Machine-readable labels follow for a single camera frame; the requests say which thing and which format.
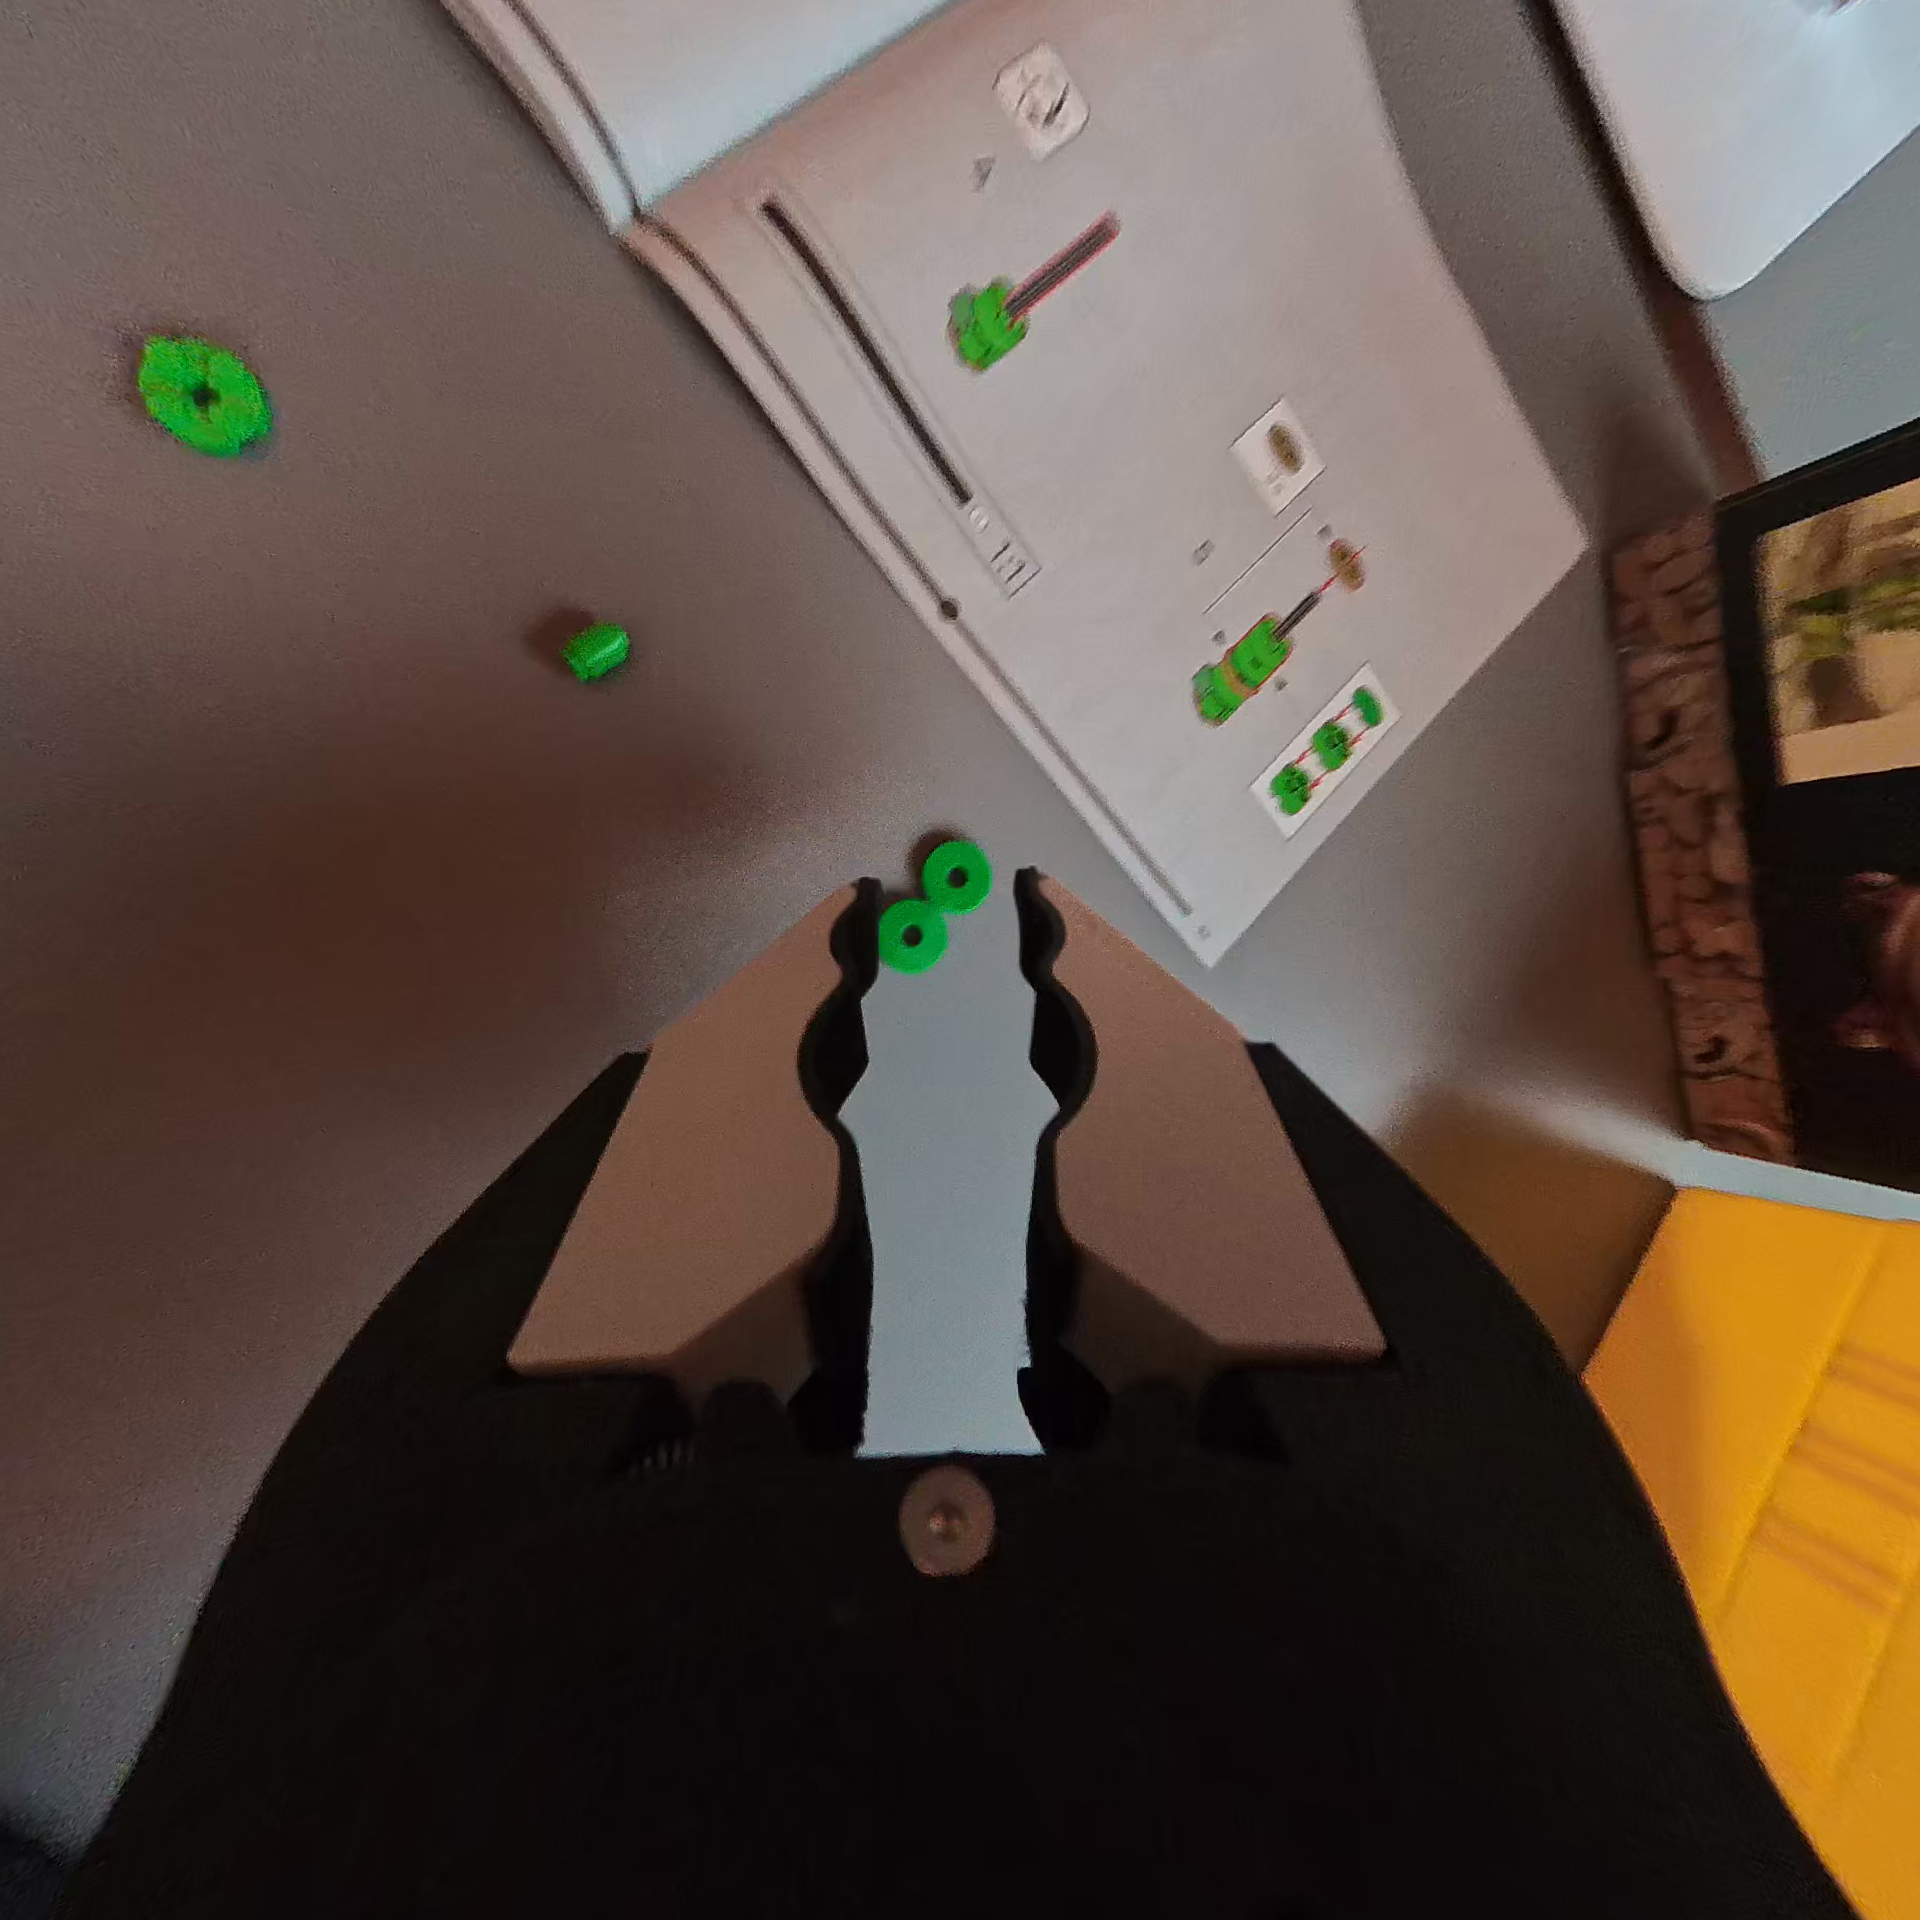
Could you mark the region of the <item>grey desk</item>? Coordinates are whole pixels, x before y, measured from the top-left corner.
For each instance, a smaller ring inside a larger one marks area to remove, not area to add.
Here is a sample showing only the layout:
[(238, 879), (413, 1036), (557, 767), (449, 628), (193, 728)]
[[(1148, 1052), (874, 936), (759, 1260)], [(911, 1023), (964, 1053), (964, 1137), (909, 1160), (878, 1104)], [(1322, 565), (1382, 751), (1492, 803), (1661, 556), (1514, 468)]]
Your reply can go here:
[[(1567, 36), (1548, 7), (1649, 240)], [(1692, 302), (1765, 472), (1916, 417), (1917, 134), (1737, 293)]]
[[(293, 1419), (622, 1049), (923, 833), (1066, 879), (1571, 1360), (1679, 1137), (1599, 566), (1711, 491), (1525, 4), (1365, 4), (1593, 553), (1215, 968), (436, 4), (4, 4), (4, 1824), (84, 1852)], [(231, 460), (137, 396), (250, 361)], [(596, 620), (630, 662), (578, 683)]]

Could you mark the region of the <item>yellow bin with white bag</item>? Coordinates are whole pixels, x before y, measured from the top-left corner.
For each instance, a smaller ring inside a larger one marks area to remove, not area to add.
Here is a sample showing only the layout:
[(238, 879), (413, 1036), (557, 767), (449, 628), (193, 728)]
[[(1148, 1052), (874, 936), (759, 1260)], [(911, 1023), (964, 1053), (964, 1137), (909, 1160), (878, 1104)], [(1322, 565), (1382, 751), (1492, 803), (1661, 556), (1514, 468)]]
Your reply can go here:
[(1860, 1915), (1917, 1915), (1917, 1227), (1679, 1191), (1585, 1369)]

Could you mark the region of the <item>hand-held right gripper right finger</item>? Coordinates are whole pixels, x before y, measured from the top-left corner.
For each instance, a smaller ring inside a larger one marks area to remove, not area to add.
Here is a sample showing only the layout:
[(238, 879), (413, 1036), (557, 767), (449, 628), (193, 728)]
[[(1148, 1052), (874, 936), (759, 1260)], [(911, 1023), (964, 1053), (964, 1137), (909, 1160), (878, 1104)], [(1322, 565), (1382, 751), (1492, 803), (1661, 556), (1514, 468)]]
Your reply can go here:
[(1378, 1364), (1386, 1332), (1250, 1043), (1060, 879), (1014, 878), (1028, 1063), (1025, 1417), (1090, 1449), (1131, 1391)]

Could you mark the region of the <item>white instruction booklet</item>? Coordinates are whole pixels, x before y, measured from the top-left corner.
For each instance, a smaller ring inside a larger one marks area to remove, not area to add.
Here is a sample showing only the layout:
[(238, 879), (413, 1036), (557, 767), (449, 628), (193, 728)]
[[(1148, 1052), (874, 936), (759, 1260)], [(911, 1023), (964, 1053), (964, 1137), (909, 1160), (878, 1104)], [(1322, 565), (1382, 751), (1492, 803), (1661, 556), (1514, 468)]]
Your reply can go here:
[(1588, 540), (1354, 4), (445, 4), (1214, 964)]

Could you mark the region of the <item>black bamboo set box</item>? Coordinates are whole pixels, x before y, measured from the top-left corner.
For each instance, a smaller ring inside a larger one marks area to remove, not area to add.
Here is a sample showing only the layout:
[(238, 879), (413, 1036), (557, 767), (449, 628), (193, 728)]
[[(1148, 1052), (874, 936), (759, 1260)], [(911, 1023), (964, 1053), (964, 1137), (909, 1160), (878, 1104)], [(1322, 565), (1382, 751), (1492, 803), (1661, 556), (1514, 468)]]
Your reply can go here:
[(1622, 790), (1694, 1140), (1917, 1185), (1917, 423), (1622, 544)]

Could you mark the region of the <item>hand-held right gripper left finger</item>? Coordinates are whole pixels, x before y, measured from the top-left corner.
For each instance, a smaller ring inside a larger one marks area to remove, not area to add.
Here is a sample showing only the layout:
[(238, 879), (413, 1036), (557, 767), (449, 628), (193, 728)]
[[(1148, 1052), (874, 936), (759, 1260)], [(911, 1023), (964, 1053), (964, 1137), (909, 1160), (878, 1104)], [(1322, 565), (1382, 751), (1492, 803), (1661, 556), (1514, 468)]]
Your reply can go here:
[(660, 1031), (507, 1364), (654, 1377), (694, 1413), (769, 1390), (804, 1449), (855, 1454), (874, 1233), (844, 1110), (868, 1069), (878, 881), (828, 893)]

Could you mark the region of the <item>large green round piece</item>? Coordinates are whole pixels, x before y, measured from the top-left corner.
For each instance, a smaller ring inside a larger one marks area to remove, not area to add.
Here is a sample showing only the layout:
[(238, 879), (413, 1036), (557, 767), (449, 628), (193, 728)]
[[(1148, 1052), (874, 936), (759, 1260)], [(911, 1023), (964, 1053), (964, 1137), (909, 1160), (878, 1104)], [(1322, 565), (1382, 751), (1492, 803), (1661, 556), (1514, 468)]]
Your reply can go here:
[(203, 456), (239, 456), (274, 430), (271, 400), (250, 361), (205, 339), (149, 336), (135, 391), (162, 431)]

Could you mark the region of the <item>wooden document stand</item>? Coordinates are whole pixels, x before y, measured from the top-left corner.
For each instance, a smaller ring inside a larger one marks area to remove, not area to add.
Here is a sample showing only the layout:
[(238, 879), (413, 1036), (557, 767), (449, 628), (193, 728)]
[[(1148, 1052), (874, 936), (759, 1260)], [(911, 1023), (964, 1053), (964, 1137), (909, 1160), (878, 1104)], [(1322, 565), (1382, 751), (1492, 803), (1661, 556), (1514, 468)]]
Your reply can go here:
[(1917, 123), (1916, 1), (1557, 1), (1649, 240), (1689, 297), (1761, 277)]

